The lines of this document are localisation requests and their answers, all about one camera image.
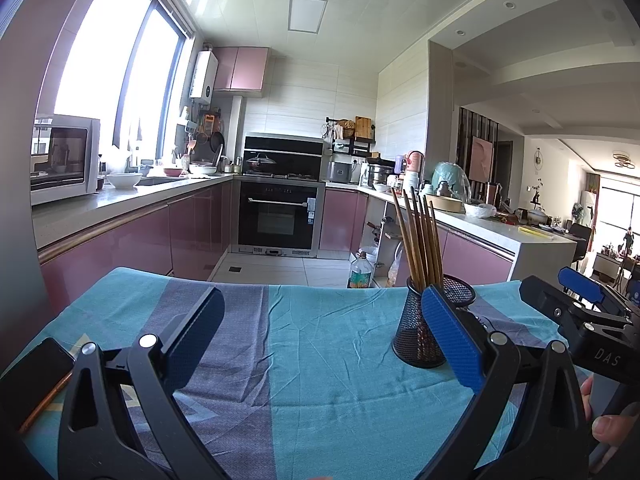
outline hand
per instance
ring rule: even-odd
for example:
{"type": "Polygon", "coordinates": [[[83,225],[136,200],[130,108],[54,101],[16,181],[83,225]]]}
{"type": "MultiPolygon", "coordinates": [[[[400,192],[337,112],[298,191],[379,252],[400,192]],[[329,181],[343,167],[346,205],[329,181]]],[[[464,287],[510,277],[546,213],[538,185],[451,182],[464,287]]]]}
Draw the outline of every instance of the hand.
{"type": "MultiPolygon", "coordinates": [[[[582,383],[580,392],[582,394],[582,403],[584,405],[584,415],[587,421],[591,420],[593,412],[591,411],[590,399],[591,399],[591,387],[593,386],[593,376],[589,377],[582,383]]],[[[606,452],[602,458],[602,463],[599,467],[605,465],[613,454],[622,445],[624,439],[628,435],[631,428],[636,423],[638,416],[628,415],[603,415],[596,418],[593,421],[591,432],[593,437],[604,444],[609,444],[611,448],[606,452]]]]}

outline floor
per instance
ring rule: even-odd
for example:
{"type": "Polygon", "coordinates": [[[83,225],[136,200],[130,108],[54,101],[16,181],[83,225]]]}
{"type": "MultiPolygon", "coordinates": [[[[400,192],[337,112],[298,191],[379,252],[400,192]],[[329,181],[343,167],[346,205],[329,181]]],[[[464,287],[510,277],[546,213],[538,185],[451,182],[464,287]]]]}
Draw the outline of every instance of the floor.
{"type": "Polygon", "coordinates": [[[348,260],[229,253],[211,281],[346,288],[349,268],[348,260]]]}

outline black mesh pen holder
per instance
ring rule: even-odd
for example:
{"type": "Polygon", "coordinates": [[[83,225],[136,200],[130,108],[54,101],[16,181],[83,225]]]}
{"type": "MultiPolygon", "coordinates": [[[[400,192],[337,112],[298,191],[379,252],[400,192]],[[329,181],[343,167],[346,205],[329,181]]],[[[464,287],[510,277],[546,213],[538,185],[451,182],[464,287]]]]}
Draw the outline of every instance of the black mesh pen holder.
{"type": "MultiPolygon", "coordinates": [[[[409,292],[391,346],[405,363],[418,368],[435,368],[446,359],[422,316],[422,296],[415,290],[411,278],[406,280],[406,286],[409,292]]],[[[453,276],[444,276],[442,290],[447,299],[459,308],[468,307],[476,299],[473,287],[453,276]]]]}

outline blue tablecloth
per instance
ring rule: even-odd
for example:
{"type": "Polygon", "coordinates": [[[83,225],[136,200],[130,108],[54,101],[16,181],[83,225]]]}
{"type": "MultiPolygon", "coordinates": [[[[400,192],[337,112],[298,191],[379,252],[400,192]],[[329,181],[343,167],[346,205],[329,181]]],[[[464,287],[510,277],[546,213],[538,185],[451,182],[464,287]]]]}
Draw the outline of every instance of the blue tablecloth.
{"type": "MultiPolygon", "coordinates": [[[[544,346],[557,326],[520,301],[519,282],[476,287],[476,315],[518,344],[544,346]]],[[[72,352],[92,340],[128,346],[188,311],[210,283],[116,269],[65,309],[30,343],[52,336],[72,352]]],[[[228,474],[238,480],[413,479],[440,447],[472,397],[449,365],[401,362],[390,342],[405,288],[345,290],[217,285],[225,319],[188,386],[175,399],[228,474]]],[[[149,456],[150,437],[135,391],[127,405],[149,456]]],[[[522,390],[482,462],[497,457],[522,390]]],[[[63,393],[26,443],[56,476],[63,393]]]]}

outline water heater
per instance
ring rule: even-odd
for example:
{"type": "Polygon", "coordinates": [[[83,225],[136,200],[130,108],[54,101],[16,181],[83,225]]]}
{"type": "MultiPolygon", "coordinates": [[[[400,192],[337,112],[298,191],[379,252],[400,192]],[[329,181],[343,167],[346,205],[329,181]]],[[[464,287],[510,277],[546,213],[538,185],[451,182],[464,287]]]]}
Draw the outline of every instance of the water heater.
{"type": "Polygon", "coordinates": [[[213,82],[218,71],[218,60],[213,52],[203,50],[198,53],[196,66],[193,69],[193,79],[191,80],[191,91],[189,97],[201,104],[211,103],[213,93],[213,82]]]}

